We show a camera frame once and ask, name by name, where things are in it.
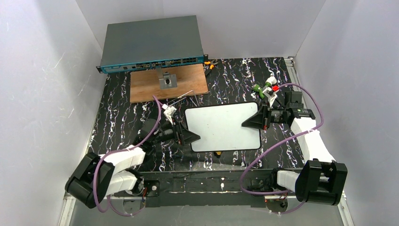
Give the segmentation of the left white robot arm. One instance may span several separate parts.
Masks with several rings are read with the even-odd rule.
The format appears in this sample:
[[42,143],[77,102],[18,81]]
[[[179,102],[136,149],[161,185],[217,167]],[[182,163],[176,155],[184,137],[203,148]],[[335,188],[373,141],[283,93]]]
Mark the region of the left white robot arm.
[[128,151],[110,154],[103,161],[102,155],[87,153],[68,178],[65,191],[90,209],[114,193],[140,193],[144,189],[143,176],[131,168],[144,163],[155,144],[174,140],[179,145],[188,145],[201,139],[181,122],[165,122],[153,129],[155,123],[155,119],[144,122]]

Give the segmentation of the yellow black whiteboard eraser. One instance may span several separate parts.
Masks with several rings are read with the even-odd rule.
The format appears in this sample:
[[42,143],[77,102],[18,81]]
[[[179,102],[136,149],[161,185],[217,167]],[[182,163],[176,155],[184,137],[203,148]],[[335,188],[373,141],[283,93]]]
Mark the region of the yellow black whiteboard eraser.
[[214,154],[215,154],[215,156],[216,156],[216,158],[220,158],[221,157],[221,155],[222,155],[222,152],[214,152]]

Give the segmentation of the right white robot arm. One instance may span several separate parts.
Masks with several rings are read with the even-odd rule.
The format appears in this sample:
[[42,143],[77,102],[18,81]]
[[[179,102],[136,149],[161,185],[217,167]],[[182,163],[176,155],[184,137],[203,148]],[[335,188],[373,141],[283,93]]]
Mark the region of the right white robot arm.
[[268,192],[289,190],[300,202],[338,205],[348,170],[329,153],[319,134],[316,117],[302,103],[300,91],[285,93],[284,109],[272,109],[266,105],[242,122],[242,127],[266,130],[270,124],[286,124],[297,140],[304,160],[302,170],[274,169],[266,180]]

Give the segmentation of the white whiteboard black frame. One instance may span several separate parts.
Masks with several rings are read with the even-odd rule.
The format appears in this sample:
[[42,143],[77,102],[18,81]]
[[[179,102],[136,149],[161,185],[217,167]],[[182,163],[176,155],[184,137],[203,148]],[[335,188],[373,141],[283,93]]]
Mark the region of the white whiteboard black frame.
[[201,106],[184,111],[189,131],[200,136],[191,143],[194,152],[256,150],[261,147],[259,129],[241,124],[258,111],[256,102]]

